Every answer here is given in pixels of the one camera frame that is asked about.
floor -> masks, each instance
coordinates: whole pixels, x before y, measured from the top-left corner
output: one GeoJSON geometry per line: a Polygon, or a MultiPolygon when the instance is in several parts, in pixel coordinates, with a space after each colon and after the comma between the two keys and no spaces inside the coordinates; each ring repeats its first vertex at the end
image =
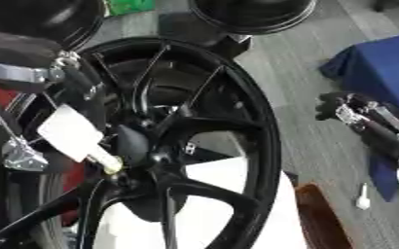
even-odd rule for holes
{"type": "MultiPolygon", "coordinates": [[[[160,14],[186,11],[186,0],[157,0],[154,12],[109,18],[87,44],[154,35],[160,14]]],[[[356,249],[399,249],[399,195],[386,203],[367,175],[366,150],[347,128],[314,119],[316,97],[337,88],[316,70],[323,61],[355,43],[399,34],[399,7],[383,14],[370,0],[319,0],[304,23],[276,34],[257,36],[236,60],[268,97],[282,134],[283,168],[302,183],[320,186],[356,249]],[[362,183],[370,185],[372,207],[353,201],[362,183]]]]}

metal clamp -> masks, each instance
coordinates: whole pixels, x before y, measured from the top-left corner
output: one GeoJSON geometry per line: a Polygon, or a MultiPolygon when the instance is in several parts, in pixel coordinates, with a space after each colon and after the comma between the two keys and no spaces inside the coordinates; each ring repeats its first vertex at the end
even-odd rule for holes
{"type": "Polygon", "coordinates": [[[2,154],[6,157],[5,167],[25,171],[43,171],[48,166],[49,163],[43,154],[31,148],[22,136],[17,136],[1,115],[0,125],[11,137],[2,149],[2,154]]]}
{"type": "Polygon", "coordinates": [[[56,68],[30,68],[0,64],[0,81],[44,84],[46,82],[59,82],[63,79],[63,71],[56,68]]]}

